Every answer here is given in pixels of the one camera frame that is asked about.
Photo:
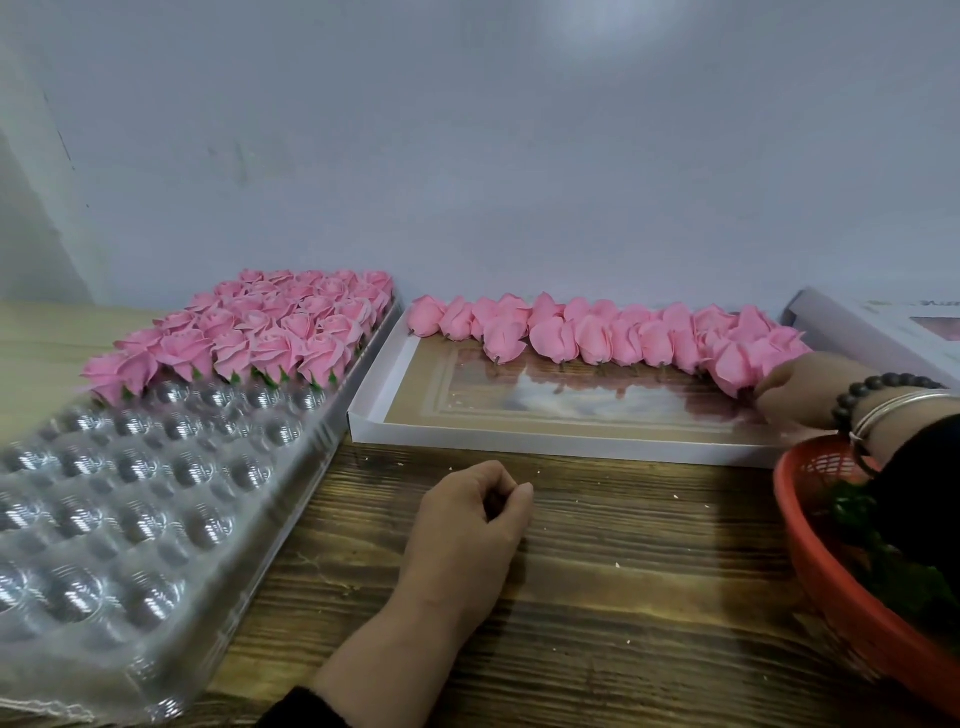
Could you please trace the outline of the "person's left hand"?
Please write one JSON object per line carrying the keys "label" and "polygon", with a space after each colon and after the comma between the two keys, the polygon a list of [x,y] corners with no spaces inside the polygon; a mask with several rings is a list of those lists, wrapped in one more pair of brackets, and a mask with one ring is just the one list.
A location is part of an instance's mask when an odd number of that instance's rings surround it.
{"label": "person's left hand", "polygon": [[518,551],[492,533],[517,482],[498,460],[450,472],[421,500],[394,597],[464,642],[492,613]]}

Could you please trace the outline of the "person's right hand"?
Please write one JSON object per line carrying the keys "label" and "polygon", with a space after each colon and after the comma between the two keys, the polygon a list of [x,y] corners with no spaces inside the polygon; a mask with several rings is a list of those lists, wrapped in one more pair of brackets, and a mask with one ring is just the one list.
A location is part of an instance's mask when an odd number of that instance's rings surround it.
{"label": "person's right hand", "polygon": [[785,363],[796,363],[794,420],[768,420],[777,427],[836,431],[837,399],[853,384],[864,383],[877,372],[839,354],[811,352]]}

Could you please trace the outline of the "person's right forearm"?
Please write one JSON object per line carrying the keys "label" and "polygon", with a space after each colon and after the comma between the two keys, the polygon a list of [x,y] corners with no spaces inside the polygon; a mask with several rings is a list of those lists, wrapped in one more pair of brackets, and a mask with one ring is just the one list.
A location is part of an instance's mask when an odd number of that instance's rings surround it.
{"label": "person's right forearm", "polygon": [[[858,401],[850,418],[851,430],[874,407],[895,397],[930,389],[900,387],[884,389]],[[859,449],[867,463],[882,470],[892,457],[921,431],[943,419],[960,415],[960,399],[933,399],[903,407],[883,418],[870,432],[866,449]]]}

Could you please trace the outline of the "person's left forearm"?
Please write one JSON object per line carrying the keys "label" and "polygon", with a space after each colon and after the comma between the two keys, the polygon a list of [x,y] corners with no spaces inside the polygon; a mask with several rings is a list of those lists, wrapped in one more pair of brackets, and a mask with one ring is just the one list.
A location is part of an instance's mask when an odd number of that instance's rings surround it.
{"label": "person's left forearm", "polygon": [[309,688],[350,728],[425,728],[460,651],[498,597],[487,588],[398,585]]}

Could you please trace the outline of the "white shallow box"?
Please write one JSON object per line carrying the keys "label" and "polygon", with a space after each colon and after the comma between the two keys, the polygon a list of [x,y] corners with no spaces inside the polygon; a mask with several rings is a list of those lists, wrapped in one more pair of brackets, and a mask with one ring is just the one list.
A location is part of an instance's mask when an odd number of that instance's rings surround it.
{"label": "white shallow box", "polygon": [[474,339],[393,327],[348,409],[360,444],[772,469],[821,431],[772,427],[748,398],[672,368],[493,363]]}

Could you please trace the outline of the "white box lid with window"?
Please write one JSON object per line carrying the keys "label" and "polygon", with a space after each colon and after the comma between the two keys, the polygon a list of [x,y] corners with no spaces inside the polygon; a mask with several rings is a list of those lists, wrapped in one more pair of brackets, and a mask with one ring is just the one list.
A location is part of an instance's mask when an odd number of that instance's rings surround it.
{"label": "white box lid with window", "polygon": [[816,351],[960,391],[960,278],[809,286],[785,318]]}

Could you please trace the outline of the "silver bangle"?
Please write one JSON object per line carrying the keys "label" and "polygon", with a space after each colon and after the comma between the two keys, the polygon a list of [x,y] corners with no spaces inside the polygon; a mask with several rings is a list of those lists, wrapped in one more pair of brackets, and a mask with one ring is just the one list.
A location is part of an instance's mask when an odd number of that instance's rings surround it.
{"label": "silver bangle", "polygon": [[914,404],[924,403],[933,400],[960,400],[960,394],[954,394],[948,390],[925,390],[900,394],[892,399],[873,407],[849,434],[849,442],[855,449],[866,450],[867,440],[873,428],[887,416],[892,413]]}

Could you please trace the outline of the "black sleeve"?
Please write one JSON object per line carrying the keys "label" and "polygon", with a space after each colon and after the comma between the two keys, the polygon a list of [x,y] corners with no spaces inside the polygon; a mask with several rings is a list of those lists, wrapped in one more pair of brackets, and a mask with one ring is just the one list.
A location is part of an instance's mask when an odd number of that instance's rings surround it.
{"label": "black sleeve", "polygon": [[868,489],[882,541],[939,572],[960,601],[960,414],[914,435]]}
{"label": "black sleeve", "polygon": [[352,728],[329,703],[305,686],[295,686],[270,706],[253,728]]}

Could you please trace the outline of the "row of pink rose buds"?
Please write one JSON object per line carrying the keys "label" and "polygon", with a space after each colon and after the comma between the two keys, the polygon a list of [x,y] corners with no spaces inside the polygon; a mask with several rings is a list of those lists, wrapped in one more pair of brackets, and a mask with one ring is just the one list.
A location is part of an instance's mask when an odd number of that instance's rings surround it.
{"label": "row of pink rose buds", "polygon": [[691,309],[623,307],[609,299],[548,293],[534,300],[505,294],[496,299],[459,296],[444,302],[416,298],[406,314],[407,333],[480,344],[486,358],[505,365],[536,354],[558,366],[570,362],[624,368],[645,365],[705,375],[727,396],[754,389],[777,367],[810,354],[797,329],[774,321],[754,305],[729,311],[716,304]]}

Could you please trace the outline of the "red plastic basket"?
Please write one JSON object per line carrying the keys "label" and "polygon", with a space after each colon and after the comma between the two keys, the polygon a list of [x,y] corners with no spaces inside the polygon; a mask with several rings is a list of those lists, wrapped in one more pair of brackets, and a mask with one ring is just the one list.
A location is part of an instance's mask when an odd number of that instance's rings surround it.
{"label": "red plastic basket", "polygon": [[960,721],[960,657],[888,609],[838,559],[837,540],[823,540],[811,515],[837,482],[866,475],[847,442],[824,435],[798,443],[774,467],[774,496],[798,581],[839,638],[871,669]]}

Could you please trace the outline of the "green leaves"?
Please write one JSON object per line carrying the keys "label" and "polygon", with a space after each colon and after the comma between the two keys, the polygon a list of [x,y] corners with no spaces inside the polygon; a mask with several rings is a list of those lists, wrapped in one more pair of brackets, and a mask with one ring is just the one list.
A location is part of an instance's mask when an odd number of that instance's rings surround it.
{"label": "green leaves", "polygon": [[865,589],[960,655],[960,597],[940,570],[907,558],[883,539],[875,525],[876,506],[864,483],[834,480],[824,487],[810,519],[834,557]]}

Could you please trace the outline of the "group of pink soap roses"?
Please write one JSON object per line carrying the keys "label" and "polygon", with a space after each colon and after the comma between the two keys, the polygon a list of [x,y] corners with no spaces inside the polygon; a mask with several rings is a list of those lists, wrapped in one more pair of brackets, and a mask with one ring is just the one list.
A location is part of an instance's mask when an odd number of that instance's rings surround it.
{"label": "group of pink soap roses", "polygon": [[244,269],[116,340],[80,376],[112,406],[143,397],[163,374],[330,391],[345,383],[394,301],[384,271]]}

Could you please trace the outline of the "clear plastic blister tray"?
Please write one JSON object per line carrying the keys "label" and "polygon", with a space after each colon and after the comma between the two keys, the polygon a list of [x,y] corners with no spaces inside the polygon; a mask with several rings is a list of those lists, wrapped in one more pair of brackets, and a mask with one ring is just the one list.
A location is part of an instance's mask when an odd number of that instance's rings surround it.
{"label": "clear plastic blister tray", "polygon": [[0,450],[0,709],[175,719],[216,673],[348,429],[403,302],[340,383],[162,374]]}

